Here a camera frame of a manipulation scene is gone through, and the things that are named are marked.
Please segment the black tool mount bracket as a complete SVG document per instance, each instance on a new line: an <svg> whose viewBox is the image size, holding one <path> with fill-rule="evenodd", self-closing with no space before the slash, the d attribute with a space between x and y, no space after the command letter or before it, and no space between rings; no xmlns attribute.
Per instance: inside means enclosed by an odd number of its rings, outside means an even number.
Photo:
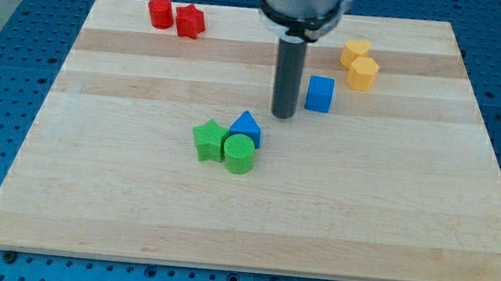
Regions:
<svg viewBox="0 0 501 281"><path fill-rule="evenodd" d="M260 4L259 14L268 29L279 39L289 42L315 43L326 36L340 23L342 16L352 6L353 0L341 0L321 17L300 18L283 15L265 1Z"/></svg>

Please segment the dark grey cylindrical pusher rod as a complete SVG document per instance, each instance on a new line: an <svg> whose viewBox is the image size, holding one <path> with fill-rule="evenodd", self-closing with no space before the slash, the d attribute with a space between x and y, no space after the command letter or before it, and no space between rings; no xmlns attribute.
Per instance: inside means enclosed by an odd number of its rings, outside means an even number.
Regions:
<svg viewBox="0 0 501 281"><path fill-rule="evenodd" d="M291 118L296 110L304 70L306 44L280 39L271 111L277 118Z"/></svg>

